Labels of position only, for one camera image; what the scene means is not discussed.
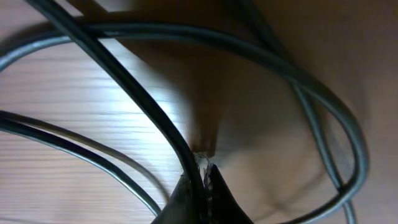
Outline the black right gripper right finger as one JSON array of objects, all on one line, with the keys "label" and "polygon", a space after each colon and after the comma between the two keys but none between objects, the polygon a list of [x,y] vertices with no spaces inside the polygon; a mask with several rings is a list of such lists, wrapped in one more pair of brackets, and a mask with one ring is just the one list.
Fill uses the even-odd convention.
[{"label": "black right gripper right finger", "polygon": [[235,201],[220,170],[215,164],[205,169],[205,190],[208,196],[208,215],[214,224],[253,224]]}]

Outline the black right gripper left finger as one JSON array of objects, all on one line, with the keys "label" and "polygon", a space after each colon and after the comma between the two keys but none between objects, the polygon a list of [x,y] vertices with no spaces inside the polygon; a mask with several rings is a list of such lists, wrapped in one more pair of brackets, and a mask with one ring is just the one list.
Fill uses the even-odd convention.
[{"label": "black right gripper left finger", "polygon": [[182,175],[172,192],[169,203],[151,224],[197,224],[198,214],[188,187],[188,180]]}]

